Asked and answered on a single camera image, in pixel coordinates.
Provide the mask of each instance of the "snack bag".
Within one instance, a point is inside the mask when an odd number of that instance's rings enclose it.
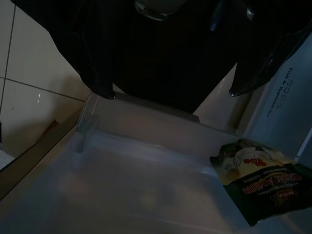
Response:
[[[210,161],[250,226],[312,206],[312,169],[281,152],[239,140]]]

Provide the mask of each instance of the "food package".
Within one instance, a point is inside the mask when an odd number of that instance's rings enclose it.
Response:
[[[210,161],[250,226],[312,206],[312,169],[281,152],[239,140],[222,146]]]

